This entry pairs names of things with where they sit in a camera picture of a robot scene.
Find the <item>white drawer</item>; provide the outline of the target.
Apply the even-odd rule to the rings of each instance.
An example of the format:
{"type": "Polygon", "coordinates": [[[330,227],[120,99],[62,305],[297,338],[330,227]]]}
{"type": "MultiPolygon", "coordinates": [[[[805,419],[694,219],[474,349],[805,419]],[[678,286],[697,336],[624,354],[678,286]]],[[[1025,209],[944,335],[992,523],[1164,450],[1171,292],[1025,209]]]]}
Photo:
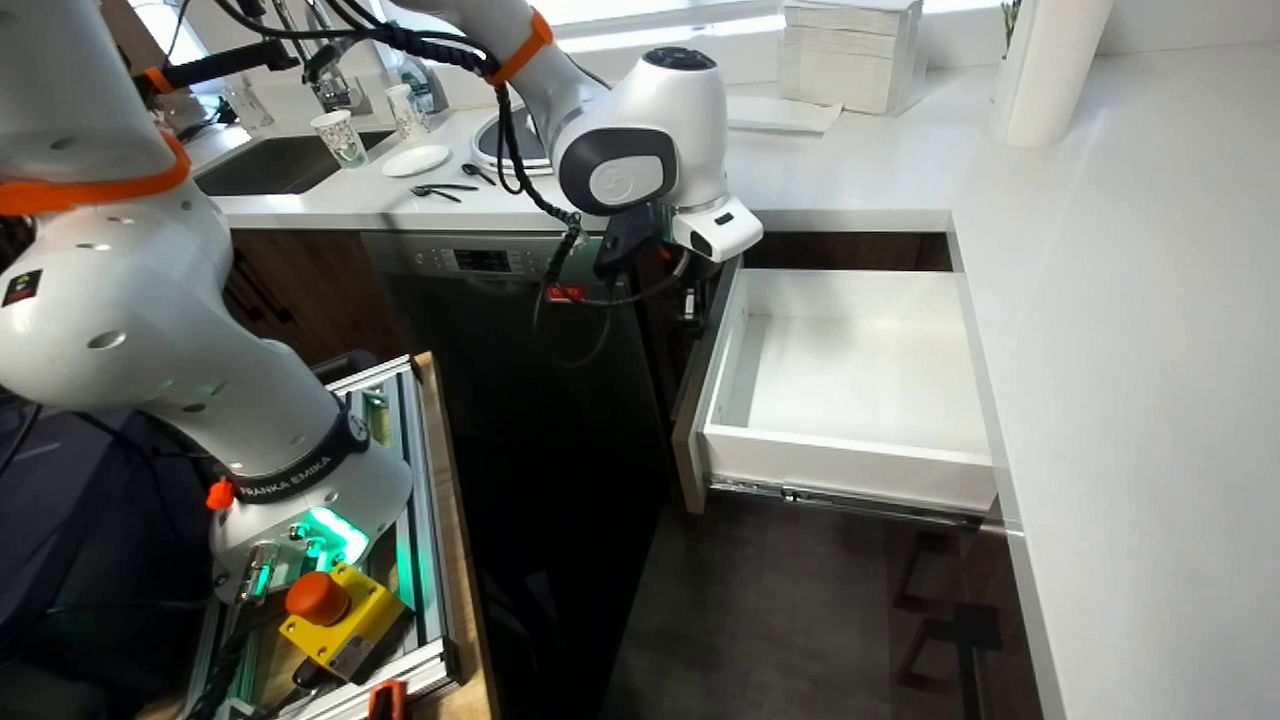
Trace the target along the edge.
{"type": "Polygon", "coordinates": [[[675,413],[686,510],[733,492],[980,520],[997,491],[965,292],[952,272],[726,264],[675,413]]]}

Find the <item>round white plate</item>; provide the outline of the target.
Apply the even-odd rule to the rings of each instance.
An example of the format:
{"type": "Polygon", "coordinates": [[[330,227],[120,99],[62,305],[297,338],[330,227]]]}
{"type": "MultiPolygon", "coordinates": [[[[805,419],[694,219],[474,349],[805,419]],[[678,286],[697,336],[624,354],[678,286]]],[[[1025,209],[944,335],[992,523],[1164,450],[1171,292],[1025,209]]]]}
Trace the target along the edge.
{"type": "MultiPolygon", "coordinates": [[[[526,173],[529,176],[550,176],[553,173],[550,159],[527,108],[515,105],[512,117],[515,137],[517,138],[526,173]]],[[[497,170],[498,145],[503,143],[502,161],[506,172],[511,176],[513,170],[511,169],[509,145],[504,140],[500,140],[500,137],[499,115],[494,113],[486,118],[474,135],[471,141],[472,161],[486,170],[497,170]]]]}

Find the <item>white paper napkin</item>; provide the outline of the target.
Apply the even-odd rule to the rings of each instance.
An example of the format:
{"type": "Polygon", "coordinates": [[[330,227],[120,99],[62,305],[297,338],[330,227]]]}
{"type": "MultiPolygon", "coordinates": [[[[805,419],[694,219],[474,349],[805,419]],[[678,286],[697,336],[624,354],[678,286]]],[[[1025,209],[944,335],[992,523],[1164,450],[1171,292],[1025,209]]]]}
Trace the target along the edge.
{"type": "Polygon", "coordinates": [[[820,105],[780,97],[730,96],[731,129],[780,135],[824,135],[844,110],[841,104],[820,105]]]}

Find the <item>small white plate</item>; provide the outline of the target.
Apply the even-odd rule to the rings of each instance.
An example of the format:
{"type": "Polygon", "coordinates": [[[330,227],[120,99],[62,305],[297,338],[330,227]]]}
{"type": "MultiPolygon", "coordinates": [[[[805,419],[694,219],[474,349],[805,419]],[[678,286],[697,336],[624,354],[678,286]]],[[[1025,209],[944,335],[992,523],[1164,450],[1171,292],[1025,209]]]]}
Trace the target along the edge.
{"type": "Polygon", "coordinates": [[[420,176],[451,160],[452,151],[444,145],[419,145],[401,149],[381,164],[381,173],[390,178],[420,176]]]}

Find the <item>black dishwasher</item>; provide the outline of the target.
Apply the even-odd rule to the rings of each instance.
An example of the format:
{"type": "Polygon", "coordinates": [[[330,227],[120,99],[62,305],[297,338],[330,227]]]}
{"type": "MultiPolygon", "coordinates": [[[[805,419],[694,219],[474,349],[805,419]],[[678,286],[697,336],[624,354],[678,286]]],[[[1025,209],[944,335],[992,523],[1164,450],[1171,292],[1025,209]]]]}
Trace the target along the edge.
{"type": "Polygon", "coordinates": [[[594,243],[361,236],[440,378],[500,712],[598,720],[675,478],[646,316],[594,243]]]}

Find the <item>stack of white paper napkins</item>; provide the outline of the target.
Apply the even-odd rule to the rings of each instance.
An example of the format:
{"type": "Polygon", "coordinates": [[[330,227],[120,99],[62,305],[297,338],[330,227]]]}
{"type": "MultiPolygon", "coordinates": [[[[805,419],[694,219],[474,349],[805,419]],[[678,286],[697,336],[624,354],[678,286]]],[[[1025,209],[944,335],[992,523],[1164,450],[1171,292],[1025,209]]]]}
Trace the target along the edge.
{"type": "Polygon", "coordinates": [[[782,97],[896,117],[925,91],[923,0],[783,0],[782,97]]]}

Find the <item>brown cabinet door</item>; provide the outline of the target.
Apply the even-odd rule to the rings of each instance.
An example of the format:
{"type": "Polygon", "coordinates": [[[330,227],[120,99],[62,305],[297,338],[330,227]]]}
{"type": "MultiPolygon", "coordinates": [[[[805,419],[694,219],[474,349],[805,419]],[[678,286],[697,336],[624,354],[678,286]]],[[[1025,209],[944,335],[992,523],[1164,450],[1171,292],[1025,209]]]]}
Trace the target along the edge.
{"type": "Polygon", "coordinates": [[[308,365],[365,350],[385,361],[413,351],[404,319],[356,231],[233,229],[223,297],[259,337],[308,365]]]}

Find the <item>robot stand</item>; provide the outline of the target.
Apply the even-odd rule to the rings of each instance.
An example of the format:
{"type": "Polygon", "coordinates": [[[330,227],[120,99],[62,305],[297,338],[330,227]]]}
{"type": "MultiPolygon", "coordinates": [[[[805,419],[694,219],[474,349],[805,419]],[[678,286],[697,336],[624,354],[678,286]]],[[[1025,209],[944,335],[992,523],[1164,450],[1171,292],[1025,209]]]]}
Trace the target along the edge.
{"type": "Polygon", "coordinates": [[[398,682],[404,720],[499,720],[436,365],[402,356],[326,388],[370,439],[372,465],[312,479],[280,503],[212,515],[212,580],[183,720],[360,720],[398,682]],[[403,614],[364,653],[367,678],[324,673],[279,632],[285,588],[306,571],[360,571],[403,614]]]}

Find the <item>tap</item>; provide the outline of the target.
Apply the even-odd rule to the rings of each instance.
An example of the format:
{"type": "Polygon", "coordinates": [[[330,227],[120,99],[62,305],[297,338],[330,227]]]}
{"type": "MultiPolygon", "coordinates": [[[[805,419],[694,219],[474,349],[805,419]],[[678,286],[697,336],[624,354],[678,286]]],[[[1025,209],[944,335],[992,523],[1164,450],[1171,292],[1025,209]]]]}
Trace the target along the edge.
{"type": "MultiPolygon", "coordinates": [[[[291,12],[292,1],[305,5],[303,22],[307,31],[335,29],[323,0],[270,0],[284,31],[301,31],[291,12]]],[[[320,60],[314,63],[315,72],[303,69],[303,83],[314,91],[324,111],[348,110],[353,115],[372,113],[370,101],[358,81],[351,83],[340,69],[340,59],[353,44],[323,38],[289,38],[288,42],[303,64],[320,55],[320,60]]]]}

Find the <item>sink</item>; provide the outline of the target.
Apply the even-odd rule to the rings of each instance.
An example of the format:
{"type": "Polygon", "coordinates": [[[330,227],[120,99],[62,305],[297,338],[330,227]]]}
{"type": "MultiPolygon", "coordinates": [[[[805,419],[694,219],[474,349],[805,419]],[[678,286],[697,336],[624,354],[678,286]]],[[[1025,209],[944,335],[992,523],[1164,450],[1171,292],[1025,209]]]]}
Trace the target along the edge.
{"type": "Polygon", "coordinates": [[[315,135],[264,138],[218,159],[195,183],[210,197],[298,195],[339,169],[315,135]]]}

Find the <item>clear drinking glass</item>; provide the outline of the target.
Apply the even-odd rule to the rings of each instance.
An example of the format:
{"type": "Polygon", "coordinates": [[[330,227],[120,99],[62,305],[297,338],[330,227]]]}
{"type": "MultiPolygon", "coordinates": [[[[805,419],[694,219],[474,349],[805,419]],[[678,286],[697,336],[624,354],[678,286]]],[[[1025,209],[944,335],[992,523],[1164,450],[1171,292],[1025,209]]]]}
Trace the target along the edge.
{"type": "Polygon", "coordinates": [[[250,133],[257,133],[275,124],[275,118],[259,100],[251,85],[242,79],[227,81],[225,100],[237,114],[237,123],[250,133]]]}

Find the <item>white paper towel roll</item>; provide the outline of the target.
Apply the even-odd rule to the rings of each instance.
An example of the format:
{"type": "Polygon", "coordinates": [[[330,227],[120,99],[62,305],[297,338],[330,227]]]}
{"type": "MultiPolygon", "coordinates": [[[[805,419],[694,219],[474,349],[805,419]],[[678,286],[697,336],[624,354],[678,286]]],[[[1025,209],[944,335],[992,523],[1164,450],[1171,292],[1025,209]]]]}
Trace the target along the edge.
{"type": "Polygon", "coordinates": [[[1071,124],[1115,0],[1021,0],[995,83],[989,137],[1043,149],[1071,124]]]}

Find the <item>yellow emergency stop button box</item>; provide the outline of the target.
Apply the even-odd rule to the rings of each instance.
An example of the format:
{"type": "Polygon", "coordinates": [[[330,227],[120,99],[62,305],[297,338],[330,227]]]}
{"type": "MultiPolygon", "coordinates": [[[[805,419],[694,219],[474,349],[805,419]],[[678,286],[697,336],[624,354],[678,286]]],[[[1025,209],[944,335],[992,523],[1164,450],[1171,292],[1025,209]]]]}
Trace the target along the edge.
{"type": "Polygon", "coordinates": [[[279,635],[320,669],[364,684],[375,673],[408,607],[357,568],[308,571],[285,592],[279,635]]]}

